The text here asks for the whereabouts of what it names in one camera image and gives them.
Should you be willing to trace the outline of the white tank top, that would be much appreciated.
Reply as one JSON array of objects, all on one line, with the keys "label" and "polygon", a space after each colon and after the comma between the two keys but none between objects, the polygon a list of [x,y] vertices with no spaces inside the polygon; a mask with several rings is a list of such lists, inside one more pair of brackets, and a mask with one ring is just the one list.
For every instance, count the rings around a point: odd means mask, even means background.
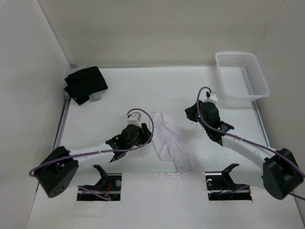
[{"label": "white tank top", "polygon": [[200,162],[185,143],[174,118],[161,112],[152,112],[151,118],[150,128],[154,129],[152,144],[159,159],[173,162],[181,174],[196,169]]}]

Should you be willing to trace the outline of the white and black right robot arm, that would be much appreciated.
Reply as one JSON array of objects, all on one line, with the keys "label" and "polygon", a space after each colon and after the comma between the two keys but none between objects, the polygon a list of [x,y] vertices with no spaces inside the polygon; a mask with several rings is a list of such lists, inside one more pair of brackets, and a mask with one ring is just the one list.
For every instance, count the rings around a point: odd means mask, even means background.
[{"label": "white and black right robot arm", "polygon": [[232,125],[220,119],[214,103],[199,100],[185,109],[185,114],[204,128],[210,140],[256,164],[262,171],[259,181],[275,199],[284,199],[303,183],[305,174],[290,150],[275,150],[238,136]]}]

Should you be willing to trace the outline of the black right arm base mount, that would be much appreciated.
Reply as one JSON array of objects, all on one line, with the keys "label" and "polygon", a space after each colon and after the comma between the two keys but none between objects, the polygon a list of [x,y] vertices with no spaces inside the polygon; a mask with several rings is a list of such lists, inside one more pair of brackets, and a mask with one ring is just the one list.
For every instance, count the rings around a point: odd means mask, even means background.
[{"label": "black right arm base mount", "polygon": [[233,163],[222,171],[205,173],[209,201],[252,201],[250,186],[234,183],[230,176],[231,171],[237,166],[239,164]]}]

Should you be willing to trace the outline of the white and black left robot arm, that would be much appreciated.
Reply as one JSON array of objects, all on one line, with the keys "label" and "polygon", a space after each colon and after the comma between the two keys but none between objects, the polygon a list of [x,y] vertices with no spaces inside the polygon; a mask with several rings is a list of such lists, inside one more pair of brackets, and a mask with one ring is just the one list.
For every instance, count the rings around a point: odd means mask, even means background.
[{"label": "white and black left robot arm", "polygon": [[[77,186],[84,192],[94,193],[107,185],[108,174],[105,163],[113,163],[126,156],[129,151],[150,143],[153,130],[147,124],[128,124],[120,134],[105,143],[80,150],[68,150],[59,146],[43,162],[30,171],[49,198],[63,193],[69,186]],[[93,167],[98,171],[91,177],[90,184],[82,184],[77,172]]]}]

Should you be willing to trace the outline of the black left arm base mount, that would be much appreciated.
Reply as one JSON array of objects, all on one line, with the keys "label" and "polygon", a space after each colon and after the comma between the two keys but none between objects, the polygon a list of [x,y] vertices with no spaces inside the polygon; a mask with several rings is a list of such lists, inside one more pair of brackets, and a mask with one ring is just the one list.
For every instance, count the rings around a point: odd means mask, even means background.
[{"label": "black left arm base mount", "polygon": [[93,166],[98,172],[98,181],[93,185],[78,188],[77,201],[120,201],[122,174],[109,174],[100,166]]}]

